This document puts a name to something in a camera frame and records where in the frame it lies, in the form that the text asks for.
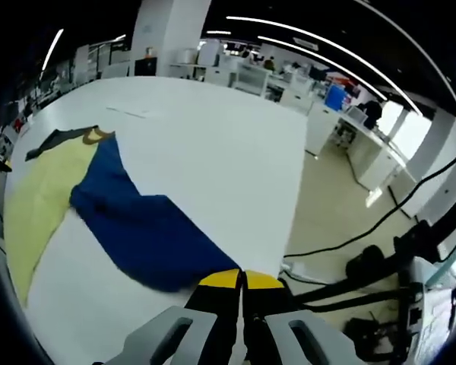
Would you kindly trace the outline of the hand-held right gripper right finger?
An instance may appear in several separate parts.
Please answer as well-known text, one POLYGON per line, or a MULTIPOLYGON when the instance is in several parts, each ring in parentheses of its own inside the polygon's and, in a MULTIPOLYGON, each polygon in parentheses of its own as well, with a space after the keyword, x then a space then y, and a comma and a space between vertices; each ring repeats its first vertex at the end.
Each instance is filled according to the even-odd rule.
POLYGON ((245 271, 244 342, 252 364, 358 364, 353 342, 308 309, 283 283, 245 271))

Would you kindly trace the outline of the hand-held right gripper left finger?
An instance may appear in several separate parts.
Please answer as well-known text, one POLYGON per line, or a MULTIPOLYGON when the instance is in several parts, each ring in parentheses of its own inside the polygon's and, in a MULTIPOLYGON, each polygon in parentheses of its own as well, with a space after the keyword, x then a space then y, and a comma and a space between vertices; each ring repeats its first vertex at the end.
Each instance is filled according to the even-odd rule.
POLYGON ((183 307, 171 306, 127 335, 108 364, 228 364, 238 333, 241 271, 202 279, 183 307))

